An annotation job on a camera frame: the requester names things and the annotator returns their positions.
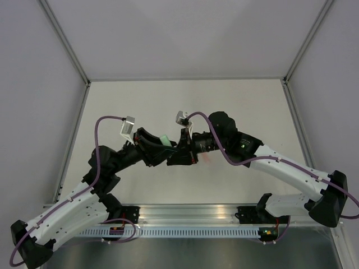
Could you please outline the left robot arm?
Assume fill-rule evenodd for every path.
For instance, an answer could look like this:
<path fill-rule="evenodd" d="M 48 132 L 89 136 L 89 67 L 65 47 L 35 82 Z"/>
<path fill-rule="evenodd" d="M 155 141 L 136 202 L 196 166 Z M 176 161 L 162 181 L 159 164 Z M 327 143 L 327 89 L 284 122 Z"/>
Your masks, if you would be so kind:
<path fill-rule="evenodd" d="M 155 137 L 143 128 L 119 151 L 97 146 L 89 160 L 89 172 L 73 191 L 36 218 L 11 225 L 14 252 L 20 254 L 27 268 L 38 268 L 88 227 L 119 221 L 122 205 L 111 194 L 120 181 L 116 174 L 141 161 L 149 167 L 157 166 L 177 152 L 174 141 Z"/>

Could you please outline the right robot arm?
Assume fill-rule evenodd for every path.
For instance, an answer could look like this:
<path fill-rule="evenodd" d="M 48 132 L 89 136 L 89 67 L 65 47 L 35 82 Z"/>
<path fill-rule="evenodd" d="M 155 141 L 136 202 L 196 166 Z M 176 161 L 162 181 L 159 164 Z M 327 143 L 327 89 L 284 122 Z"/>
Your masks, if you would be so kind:
<path fill-rule="evenodd" d="M 214 112 L 204 119 L 209 131 L 195 133 L 190 118 L 182 111 L 177 113 L 176 123 L 183 129 L 179 151 L 168 159 L 168 165 L 196 164 L 199 154 L 219 150 L 231 165 L 262 171 L 300 191 L 264 194 L 255 207 L 261 222 L 282 216 L 309 216 L 329 228 L 338 225 L 348 197 L 345 174 L 338 170 L 319 171 L 287 159 L 260 139 L 240 132 L 225 112 Z"/>

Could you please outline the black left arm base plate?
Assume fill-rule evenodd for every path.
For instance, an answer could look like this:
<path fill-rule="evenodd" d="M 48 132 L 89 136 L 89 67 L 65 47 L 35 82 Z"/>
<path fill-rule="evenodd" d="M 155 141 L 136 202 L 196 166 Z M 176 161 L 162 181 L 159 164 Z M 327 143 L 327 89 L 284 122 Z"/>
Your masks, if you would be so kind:
<path fill-rule="evenodd" d="M 139 206 L 123 206 L 121 209 L 121 218 L 128 219 L 132 223 L 137 224 L 140 216 Z"/>

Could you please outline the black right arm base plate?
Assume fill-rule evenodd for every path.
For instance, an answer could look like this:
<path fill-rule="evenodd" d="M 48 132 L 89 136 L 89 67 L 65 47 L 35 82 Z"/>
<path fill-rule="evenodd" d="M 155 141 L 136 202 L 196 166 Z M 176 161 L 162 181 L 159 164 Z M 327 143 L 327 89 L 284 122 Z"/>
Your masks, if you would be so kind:
<path fill-rule="evenodd" d="M 238 206 L 234 215 L 240 224 L 287 224 L 289 216 L 274 217 L 267 212 L 258 213 L 255 206 Z"/>

